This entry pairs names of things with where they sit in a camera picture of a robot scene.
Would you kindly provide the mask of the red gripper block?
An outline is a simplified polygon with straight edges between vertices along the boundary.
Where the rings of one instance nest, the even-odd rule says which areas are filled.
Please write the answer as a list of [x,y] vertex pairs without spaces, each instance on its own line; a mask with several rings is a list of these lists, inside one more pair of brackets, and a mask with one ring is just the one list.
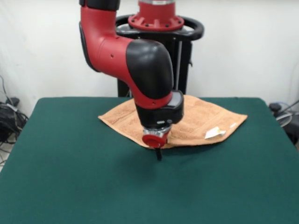
[[154,148],[157,156],[157,160],[162,160],[161,148],[167,143],[169,131],[168,130],[144,130],[142,141],[149,146]]

